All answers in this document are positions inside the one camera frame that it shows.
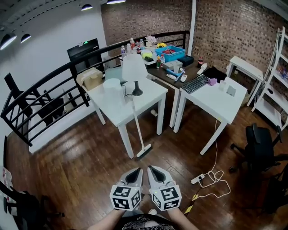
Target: broom handle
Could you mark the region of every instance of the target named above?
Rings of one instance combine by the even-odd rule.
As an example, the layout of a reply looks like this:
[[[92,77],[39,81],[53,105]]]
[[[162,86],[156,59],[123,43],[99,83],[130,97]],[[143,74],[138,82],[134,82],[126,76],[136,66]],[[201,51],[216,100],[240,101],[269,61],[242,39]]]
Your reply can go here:
[[[144,143],[143,143],[143,139],[142,139],[142,135],[141,135],[141,131],[140,131],[140,126],[139,126],[138,118],[137,118],[137,115],[136,115],[136,110],[135,110],[135,104],[134,104],[133,96],[131,98],[132,98],[132,109],[133,109],[134,119],[135,119],[135,122],[136,122],[139,138],[140,138],[142,149],[143,149],[143,148],[145,148],[145,146],[144,146]]]

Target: black chair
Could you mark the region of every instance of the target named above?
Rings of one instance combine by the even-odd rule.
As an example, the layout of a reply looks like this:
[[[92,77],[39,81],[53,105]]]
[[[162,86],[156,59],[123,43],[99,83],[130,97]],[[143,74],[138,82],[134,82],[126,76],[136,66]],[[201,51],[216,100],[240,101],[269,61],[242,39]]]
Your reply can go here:
[[[246,127],[247,145],[242,149],[235,144],[231,149],[236,148],[244,156],[244,160],[238,163],[237,167],[230,167],[229,172],[233,173],[247,161],[249,172],[259,173],[267,171],[272,166],[280,165],[279,161],[288,160],[288,154],[274,156],[273,147],[278,141],[282,143],[281,128],[277,126],[277,137],[272,141],[270,131],[267,128],[258,128],[256,123]]]
[[[261,213],[265,212],[272,214],[275,213],[279,207],[288,204],[288,195],[286,195],[288,191],[288,164],[281,173],[270,178],[263,179],[262,181],[267,179],[269,180],[269,184],[262,206],[253,206],[257,201],[257,197],[261,189],[261,187],[259,187],[252,207],[246,209],[261,209]]]
[[[0,190],[16,203],[9,203],[4,198],[4,211],[11,214],[12,207],[17,209],[17,216],[23,219],[23,228],[27,230],[41,230],[44,226],[48,226],[53,230],[51,223],[48,221],[50,217],[64,217],[64,213],[47,213],[45,211],[44,202],[49,200],[47,196],[41,197],[41,202],[28,192],[18,192],[15,189],[8,189],[0,182]]]

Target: flowers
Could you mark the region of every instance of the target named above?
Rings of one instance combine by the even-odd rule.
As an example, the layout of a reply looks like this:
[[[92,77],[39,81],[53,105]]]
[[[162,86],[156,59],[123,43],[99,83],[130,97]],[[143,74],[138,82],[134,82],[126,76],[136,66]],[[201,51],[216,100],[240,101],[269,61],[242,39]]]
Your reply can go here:
[[[154,36],[151,36],[151,35],[147,35],[145,37],[146,41],[153,44],[153,43],[156,43],[157,42],[157,39],[154,37]]]

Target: desk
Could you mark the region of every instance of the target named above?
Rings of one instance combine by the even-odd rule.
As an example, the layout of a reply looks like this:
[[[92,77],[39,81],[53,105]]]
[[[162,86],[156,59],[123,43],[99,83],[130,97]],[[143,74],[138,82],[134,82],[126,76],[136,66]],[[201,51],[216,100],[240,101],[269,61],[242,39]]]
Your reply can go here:
[[[124,85],[126,86],[126,94],[133,92],[135,88],[134,82],[126,82]],[[137,97],[133,96],[136,114],[140,115],[158,102],[157,134],[160,135],[162,133],[165,99],[168,90],[146,78],[139,81],[139,87],[143,91],[143,94]],[[114,106],[110,106],[110,103],[107,101],[102,84],[90,91],[87,91],[85,88],[84,90],[88,93],[101,123],[105,124],[105,120],[101,114],[102,111],[118,127],[128,156],[132,159],[134,153],[126,129],[126,124],[134,119],[131,101],[125,97],[126,104],[115,108]]]
[[[181,98],[174,126],[175,133],[179,131],[186,99],[192,101],[195,105],[199,106],[221,122],[216,132],[200,152],[201,155],[203,155],[213,144],[225,126],[233,122],[247,91],[243,86],[233,81],[229,77],[225,78],[225,82],[236,89],[234,97],[220,91],[218,88],[218,83],[216,83],[214,86],[206,84],[191,94],[188,94],[182,88],[180,89]]]
[[[246,74],[247,76],[251,77],[256,81],[252,91],[250,92],[250,99],[247,103],[247,106],[249,106],[263,82],[263,72],[237,56],[234,56],[230,60],[226,72],[227,77],[231,76],[232,71],[235,68],[237,68],[239,71],[243,72],[244,74]]]
[[[179,106],[179,100],[180,100],[180,87],[184,85],[185,83],[193,80],[197,77],[197,72],[200,70],[197,66],[197,61],[194,61],[189,66],[183,67],[185,69],[185,74],[188,76],[186,81],[184,83],[180,82],[180,79],[175,82],[174,80],[167,77],[167,71],[163,68],[157,69],[157,68],[148,68],[148,75],[152,77],[153,79],[157,79],[158,81],[168,85],[170,88],[174,89],[174,100],[173,100],[173,107],[172,107],[172,113],[170,118],[170,124],[169,126],[172,128],[175,125],[176,120],[176,114]]]

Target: table lamp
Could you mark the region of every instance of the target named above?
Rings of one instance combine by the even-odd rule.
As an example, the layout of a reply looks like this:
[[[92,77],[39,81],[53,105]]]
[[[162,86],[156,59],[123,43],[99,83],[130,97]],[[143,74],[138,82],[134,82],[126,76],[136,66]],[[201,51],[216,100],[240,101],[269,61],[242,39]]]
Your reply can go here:
[[[143,91],[139,88],[138,81],[146,78],[148,75],[142,56],[139,54],[130,54],[123,58],[122,78],[126,81],[134,81],[135,89],[132,94],[140,96]]]

